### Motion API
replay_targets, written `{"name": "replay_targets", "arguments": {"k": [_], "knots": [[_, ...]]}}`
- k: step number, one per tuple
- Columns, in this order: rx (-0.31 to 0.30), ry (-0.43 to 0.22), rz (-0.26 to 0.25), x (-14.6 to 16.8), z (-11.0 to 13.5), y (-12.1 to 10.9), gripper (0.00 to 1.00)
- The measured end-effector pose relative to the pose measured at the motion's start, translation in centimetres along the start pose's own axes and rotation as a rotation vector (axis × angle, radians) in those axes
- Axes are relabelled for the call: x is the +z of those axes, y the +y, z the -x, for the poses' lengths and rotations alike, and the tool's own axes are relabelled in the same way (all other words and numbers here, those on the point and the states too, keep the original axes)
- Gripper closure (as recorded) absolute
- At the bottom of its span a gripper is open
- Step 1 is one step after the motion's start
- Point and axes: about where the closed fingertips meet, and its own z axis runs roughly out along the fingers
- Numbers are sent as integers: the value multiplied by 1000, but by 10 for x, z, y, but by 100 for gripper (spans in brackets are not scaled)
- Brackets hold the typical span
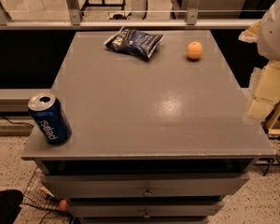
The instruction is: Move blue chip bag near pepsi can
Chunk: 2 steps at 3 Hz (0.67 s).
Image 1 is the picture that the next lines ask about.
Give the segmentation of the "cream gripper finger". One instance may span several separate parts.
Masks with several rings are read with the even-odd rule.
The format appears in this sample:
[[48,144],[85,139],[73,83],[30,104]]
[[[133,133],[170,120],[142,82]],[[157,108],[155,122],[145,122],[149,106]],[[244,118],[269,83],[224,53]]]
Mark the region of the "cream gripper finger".
[[265,119],[279,102],[280,62],[270,61],[251,74],[246,114],[252,119]]
[[257,43],[260,21],[254,22],[249,28],[240,33],[238,39],[246,43]]

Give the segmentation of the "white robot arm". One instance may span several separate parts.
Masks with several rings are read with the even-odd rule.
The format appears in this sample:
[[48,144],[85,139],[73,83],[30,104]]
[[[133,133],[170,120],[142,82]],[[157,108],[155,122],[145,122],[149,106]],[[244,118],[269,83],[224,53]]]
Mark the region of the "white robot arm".
[[248,117],[265,119],[280,102],[280,0],[273,3],[260,21],[241,32],[238,39],[256,43],[259,55],[269,60],[251,75],[246,107]]

